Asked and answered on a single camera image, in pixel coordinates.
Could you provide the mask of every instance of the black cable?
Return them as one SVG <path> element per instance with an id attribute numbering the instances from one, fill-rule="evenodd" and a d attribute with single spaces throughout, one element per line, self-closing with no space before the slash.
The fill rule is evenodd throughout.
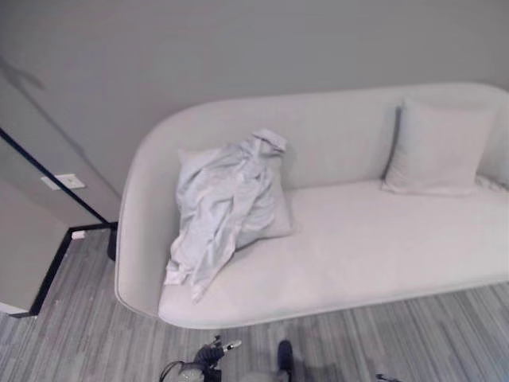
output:
<path id="1" fill-rule="evenodd" d="M 159 382 L 164 382 L 168 373 L 171 372 L 172 368 L 174 368 L 178 364 L 183 365 L 184 362 L 183 361 L 174 361 L 174 362 L 170 362 L 169 364 L 167 364 L 165 366 L 165 368 L 162 369 L 161 375 L 159 376 Z"/>

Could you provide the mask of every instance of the sofa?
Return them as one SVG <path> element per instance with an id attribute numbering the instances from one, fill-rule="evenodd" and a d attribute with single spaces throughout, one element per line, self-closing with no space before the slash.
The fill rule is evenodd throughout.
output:
<path id="1" fill-rule="evenodd" d="M 193 329 L 272 322 L 509 279 L 509 193 L 466 197 L 381 190 L 406 96 L 500 105 L 478 169 L 509 184 L 509 96 L 484 84 L 427 84 L 234 99 L 192 107 L 151 131 L 122 199 L 115 293 L 140 314 Z M 178 149 L 268 128 L 288 139 L 282 186 L 293 235 L 240 251 L 193 304 L 163 286 L 177 237 Z"/>

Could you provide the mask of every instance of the shoe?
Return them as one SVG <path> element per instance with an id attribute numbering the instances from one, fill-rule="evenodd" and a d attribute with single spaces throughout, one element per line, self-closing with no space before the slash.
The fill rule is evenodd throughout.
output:
<path id="1" fill-rule="evenodd" d="M 293 371 L 293 350 L 288 340 L 279 342 L 278 346 L 278 367 L 288 373 L 289 381 L 292 380 Z"/>

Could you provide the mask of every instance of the white pillow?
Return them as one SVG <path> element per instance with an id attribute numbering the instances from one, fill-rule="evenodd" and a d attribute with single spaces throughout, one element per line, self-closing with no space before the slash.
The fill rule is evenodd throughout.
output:
<path id="1" fill-rule="evenodd" d="M 217 149 L 209 149 L 203 151 L 195 150 L 178 150 L 178 158 L 182 165 L 187 161 L 196 158 L 202 154 L 214 154 Z M 288 236 L 293 233 L 292 218 L 289 213 L 288 205 L 286 204 L 285 194 L 281 187 L 281 166 L 282 159 L 279 156 L 273 156 L 268 158 L 267 165 L 273 172 L 273 192 L 275 196 L 274 206 L 274 220 L 266 227 L 262 232 L 257 235 L 258 239 L 270 239 L 275 237 Z M 237 247 L 241 248 L 251 243 L 250 237 L 240 237 L 237 242 Z"/>
<path id="2" fill-rule="evenodd" d="M 382 188 L 394 193 L 472 193 L 496 112 L 495 107 L 438 107 L 405 99 Z"/>

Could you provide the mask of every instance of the wall outlet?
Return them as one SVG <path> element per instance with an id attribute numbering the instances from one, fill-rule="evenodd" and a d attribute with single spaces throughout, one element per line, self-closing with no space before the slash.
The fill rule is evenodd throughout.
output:
<path id="1" fill-rule="evenodd" d="M 55 177 L 70 189 L 84 189 L 86 187 L 86 185 L 73 173 L 63 173 L 61 175 L 55 175 Z M 53 183 L 48 177 L 42 177 L 41 180 L 50 189 L 60 189 L 60 187 Z"/>

